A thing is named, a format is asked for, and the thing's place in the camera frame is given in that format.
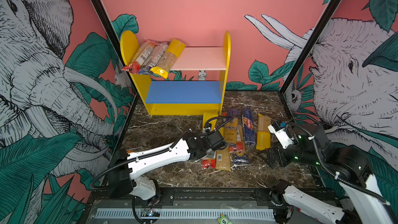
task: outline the brown marble countertop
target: brown marble countertop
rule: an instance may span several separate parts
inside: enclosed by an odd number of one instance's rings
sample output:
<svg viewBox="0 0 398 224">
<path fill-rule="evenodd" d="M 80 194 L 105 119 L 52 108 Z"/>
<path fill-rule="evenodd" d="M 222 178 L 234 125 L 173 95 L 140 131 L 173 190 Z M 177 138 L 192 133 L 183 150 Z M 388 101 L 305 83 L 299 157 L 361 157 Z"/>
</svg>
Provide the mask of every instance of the brown marble countertop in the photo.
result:
<svg viewBox="0 0 398 224">
<path fill-rule="evenodd" d="M 277 93 L 227 91 L 223 111 L 227 108 L 253 109 L 255 131 L 261 113 L 273 121 L 287 120 Z M 201 132 L 202 116 L 149 116 L 141 99 L 129 123 L 121 148 L 144 151 L 174 142 L 189 128 Z M 272 142 L 278 142 L 272 135 Z M 315 187 L 307 167 L 291 163 L 285 168 L 271 169 L 257 154 L 255 147 L 247 147 L 249 165 L 233 167 L 232 172 L 213 168 L 202 170 L 201 161 L 177 162 L 147 172 L 161 187 L 271 187 L 279 179 L 299 188 Z"/>
</svg>

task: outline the white tusk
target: white tusk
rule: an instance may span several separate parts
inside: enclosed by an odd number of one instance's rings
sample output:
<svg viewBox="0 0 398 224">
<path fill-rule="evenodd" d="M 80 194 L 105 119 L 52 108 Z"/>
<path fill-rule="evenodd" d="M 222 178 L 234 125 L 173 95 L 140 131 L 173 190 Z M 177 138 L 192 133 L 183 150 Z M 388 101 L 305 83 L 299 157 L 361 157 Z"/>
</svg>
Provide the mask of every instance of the white tusk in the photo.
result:
<svg viewBox="0 0 398 224">
<path fill-rule="evenodd" d="M 70 67 L 65 67 L 64 77 L 68 82 L 81 83 L 83 85 L 91 87 L 92 89 L 95 89 L 98 92 L 102 93 L 102 95 L 105 96 L 107 98 L 107 100 L 112 104 L 113 113 L 115 114 L 115 122 L 113 124 L 116 123 L 117 107 L 116 107 L 115 101 L 113 100 L 112 95 L 103 86 L 101 86 L 101 84 L 94 81 L 90 77 L 88 77 L 82 73 L 79 73 L 76 70 L 71 69 Z"/>
<path fill-rule="evenodd" d="M 291 32 L 285 25 L 283 25 L 278 20 L 267 16 L 265 14 L 261 15 L 281 36 L 286 40 L 293 43 L 294 45 L 303 48 L 307 43 L 307 40 L 297 36 L 295 33 Z"/>
<path fill-rule="evenodd" d="M 101 157 L 107 150 L 108 148 L 104 148 L 98 152 L 85 152 L 73 147 L 73 149 L 70 150 L 65 157 L 76 162 L 86 162 Z"/>
<path fill-rule="evenodd" d="M 250 15 L 245 15 L 245 18 L 249 20 L 261 32 L 261 34 L 273 44 L 276 44 L 279 47 L 285 48 L 287 50 L 292 49 L 292 47 L 294 46 L 293 43 L 289 42 L 283 37 L 278 36 L 254 17 Z"/>
<path fill-rule="evenodd" d="M 59 135 L 59 132 L 52 126 L 43 107 L 30 107 L 25 110 L 27 117 L 33 126 L 46 138 Z"/>
</svg>

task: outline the elephant illustration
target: elephant illustration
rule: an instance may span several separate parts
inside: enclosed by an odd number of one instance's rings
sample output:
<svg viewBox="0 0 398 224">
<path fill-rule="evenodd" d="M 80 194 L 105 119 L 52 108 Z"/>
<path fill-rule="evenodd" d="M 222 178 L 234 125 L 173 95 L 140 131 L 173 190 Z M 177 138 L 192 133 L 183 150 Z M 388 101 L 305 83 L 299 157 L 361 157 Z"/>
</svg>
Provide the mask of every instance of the elephant illustration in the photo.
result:
<svg viewBox="0 0 398 224">
<path fill-rule="evenodd" d="M 256 18 L 245 17 L 269 41 L 290 50 L 285 63 L 297 60 L 313 31 L 299 37 L 276 19 L 262 15 L 279 36 Z M 328 137 L 333 141 L 338 136 L 336 140 L 346 141 L 342 133 L 361 135 L 369 144 L 357 142 L 358 147 L 365 151 L 372 147 L 398 170 L 395 146 L 355 129 L 398 137 L 398 73 L 376 65 L 362 67 L 366 58 L 393 34 L 394 31 L 381 29 L 375 21 L 333 18 L 309 54 L 316 65 L 309 70 L 314 76 L 316 114 L 326 127 L 331 127 L 326 130 Z M 290 110 L 296 112 L 301 105 L 300 91 L 289 85 L 286 101 Z"/>
</svg>

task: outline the pink wall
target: pink wall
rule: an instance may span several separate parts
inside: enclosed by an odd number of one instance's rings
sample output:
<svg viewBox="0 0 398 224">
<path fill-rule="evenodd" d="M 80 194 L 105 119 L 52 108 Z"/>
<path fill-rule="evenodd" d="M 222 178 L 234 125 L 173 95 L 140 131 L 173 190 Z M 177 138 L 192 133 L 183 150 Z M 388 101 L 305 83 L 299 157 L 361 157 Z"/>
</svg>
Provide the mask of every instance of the pink wall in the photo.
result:
<svg viewBox="0 0 398 224">
<path fill-rule="evenodd" d="M 262 19 L 261 14 L 267 14 L 301 36 L 315 26 L 325 7 L 323 0 L 102 1 L 112 21 L 126 13 L 137 17 L 139 41 L 179 38 L 188 46 L 222 46 L 224 32 L 229 30 L 232 51 L 228 81 L 246 84 L 255 84 L 248 77 L 254 60 L 267 64 L 271 73 L 283 65 L 288 50 L 266 40 L 245 15 Z"/>
</svg>

